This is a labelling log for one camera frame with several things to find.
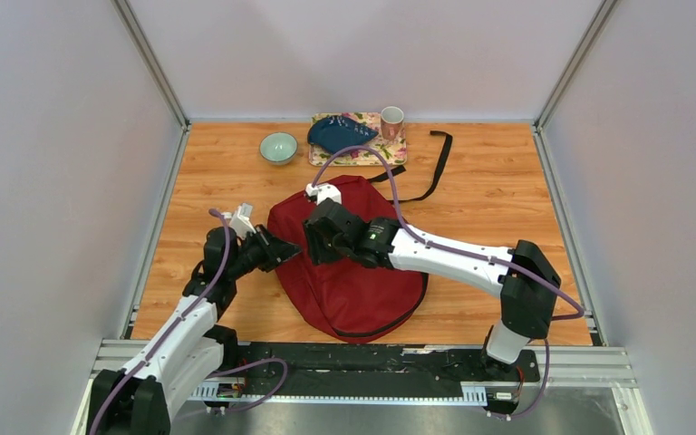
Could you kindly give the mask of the red backpack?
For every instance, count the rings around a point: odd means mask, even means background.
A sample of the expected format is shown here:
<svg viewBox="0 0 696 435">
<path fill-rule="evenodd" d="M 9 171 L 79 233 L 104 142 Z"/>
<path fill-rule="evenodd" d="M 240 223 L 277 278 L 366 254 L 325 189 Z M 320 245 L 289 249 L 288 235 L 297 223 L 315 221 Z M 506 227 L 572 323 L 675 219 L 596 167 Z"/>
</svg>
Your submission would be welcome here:
<svg viewBox="0 0 696 435">
<path fill-rule="evenodd" d="M 299 314 L 314 328 L 347 343 L 369 343 L 401 326 L 423 301 L 428 275 L 364 268 L 347 258 L 314 265 L 303 229 L 314 208 L 299 191 L 272 206 L 267 220 L 274 236 L 303 250 L 275 270 Z"/>
</svg>

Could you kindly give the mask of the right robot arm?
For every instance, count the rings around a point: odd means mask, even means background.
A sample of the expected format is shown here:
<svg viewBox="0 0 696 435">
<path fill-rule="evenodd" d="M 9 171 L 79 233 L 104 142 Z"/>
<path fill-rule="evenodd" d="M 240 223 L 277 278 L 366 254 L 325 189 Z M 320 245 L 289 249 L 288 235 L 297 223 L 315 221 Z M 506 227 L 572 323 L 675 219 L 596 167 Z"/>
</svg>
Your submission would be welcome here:
<svg viewBox="0 0 696 435">
<path fill-rule="evenodd" d="M 530 242 L 521 240 L 513 248 L 471 245 L 421 233 L 398 218 L 365 221 L 331 199 L 319 203 L 303 227 L 316 265 L 348 258 L 365 268 L 443 276 L 496 297 L 500 318 L 480 355 L 482 371 L 491 379 L 506 378 L 523 348 L 548 336 L 559 282 Z"/>
</svg>

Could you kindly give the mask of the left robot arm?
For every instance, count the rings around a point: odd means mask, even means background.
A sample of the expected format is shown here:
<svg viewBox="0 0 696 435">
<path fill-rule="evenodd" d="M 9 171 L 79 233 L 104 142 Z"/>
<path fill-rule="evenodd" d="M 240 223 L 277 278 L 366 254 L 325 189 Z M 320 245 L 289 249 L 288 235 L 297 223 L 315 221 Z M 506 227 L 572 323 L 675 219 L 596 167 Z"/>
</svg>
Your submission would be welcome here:
<svg viewBox="0 0 696 435">
<path fill-rule="evenodd" d="M 228 376 L 239 367 L 237 333 L 217 324 L 237 294 L 237 280 L 256 269 L 270 272 L 300 252 L 262 225 L 243 236 L 228 226 L 209 230 L 169 320 L 120 369 L 94 379 L 86 433 L 168 434 L 211 373 Z"/>
</svg>

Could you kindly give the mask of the dark blue leaf plate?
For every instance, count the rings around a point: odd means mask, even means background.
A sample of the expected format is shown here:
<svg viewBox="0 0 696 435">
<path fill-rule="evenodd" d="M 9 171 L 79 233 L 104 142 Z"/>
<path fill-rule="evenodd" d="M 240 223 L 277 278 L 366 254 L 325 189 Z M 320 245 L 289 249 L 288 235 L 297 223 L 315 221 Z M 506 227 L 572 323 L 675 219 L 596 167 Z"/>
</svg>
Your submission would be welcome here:
<svg viewBox="0 0 696 435">
<path fill-rule="evenodd" d="M 343 115 L 329 115 L 314 123 L 308 133 L 310 144 L 330 154 L 345 148 L 361 146 L 379 135 L 376 129 Z"/>
</svg>

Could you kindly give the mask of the light green bowl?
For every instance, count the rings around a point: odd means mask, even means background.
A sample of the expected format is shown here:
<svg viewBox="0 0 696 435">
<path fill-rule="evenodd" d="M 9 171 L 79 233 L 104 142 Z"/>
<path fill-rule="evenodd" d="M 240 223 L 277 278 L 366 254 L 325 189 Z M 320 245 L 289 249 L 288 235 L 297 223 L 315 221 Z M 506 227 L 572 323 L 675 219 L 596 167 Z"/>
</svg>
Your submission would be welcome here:
<svg viewBox="0 0 696 435">
<path fill-rule="evenodd" d="M 259 145 L 260 155 L 272 165 L 288 164 L 297 154 L 296 138 L 286 132 L 275 132 L 264 137 Z"/>
</svg>

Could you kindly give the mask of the pink mug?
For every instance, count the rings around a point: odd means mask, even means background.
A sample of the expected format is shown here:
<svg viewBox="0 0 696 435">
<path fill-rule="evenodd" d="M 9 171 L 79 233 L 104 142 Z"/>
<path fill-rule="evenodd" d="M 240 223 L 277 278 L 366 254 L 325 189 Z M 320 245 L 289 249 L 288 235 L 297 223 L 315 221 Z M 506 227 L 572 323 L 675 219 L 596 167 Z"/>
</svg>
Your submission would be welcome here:
<svg viewBox="0 0 696 435">
<path fill-rule="evenodd" d="M 396 106 L 387 106 L 380 112 L 381 135 L 385 140 L 396 140 L 401 134 L 404 111 Z"/>
</svg>

